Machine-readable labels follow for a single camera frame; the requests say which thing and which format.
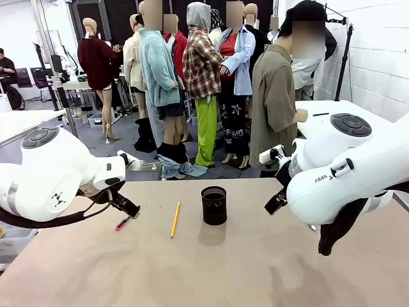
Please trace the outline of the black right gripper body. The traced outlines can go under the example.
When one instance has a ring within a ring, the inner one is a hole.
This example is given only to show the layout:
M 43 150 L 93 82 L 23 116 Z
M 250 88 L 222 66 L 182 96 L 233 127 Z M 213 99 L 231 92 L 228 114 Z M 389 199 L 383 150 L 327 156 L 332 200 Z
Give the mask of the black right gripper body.
M 282 185 L 282 189 L 279 191 L 279 194 L 286 194 L 287 186 L 291 181 L 291 176 L 289 174 L 290 163 L 290 160 L 285 162 L 275 174 L 275 178 Z

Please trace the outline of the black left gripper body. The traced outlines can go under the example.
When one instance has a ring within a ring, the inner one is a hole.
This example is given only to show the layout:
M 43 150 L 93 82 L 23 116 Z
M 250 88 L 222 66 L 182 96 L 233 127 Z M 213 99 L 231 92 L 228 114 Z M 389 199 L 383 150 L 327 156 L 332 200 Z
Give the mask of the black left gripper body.
M 97 204 L 108 203 L 112 200 L 113 205 L 117 207 L 123 207 L 125 204 L 125 197 L 122 196 L 119 191 L 124 186 L 125 181 L 117 182 L 114 185 L 109 186 L 106 189 L 98 190 L 96 187 L 88 182 L 82 185 L 78 189 L 78 195 L 87 197 Z

